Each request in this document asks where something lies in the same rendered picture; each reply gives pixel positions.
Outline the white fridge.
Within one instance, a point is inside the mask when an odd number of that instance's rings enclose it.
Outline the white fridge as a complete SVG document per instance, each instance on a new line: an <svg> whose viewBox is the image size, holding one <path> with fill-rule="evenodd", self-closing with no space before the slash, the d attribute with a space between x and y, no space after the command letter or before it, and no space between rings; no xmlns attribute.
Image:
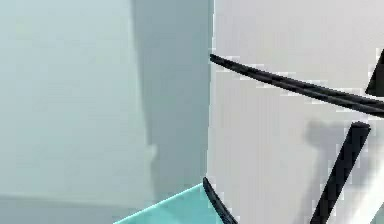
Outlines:
<svg viewBox="0 0 384 224"><path fill-rule="evenodd" d="M381 224L384 0L215 0L207 177L239 224L310 224L347 132L371 131L326 224Z"/></svg>

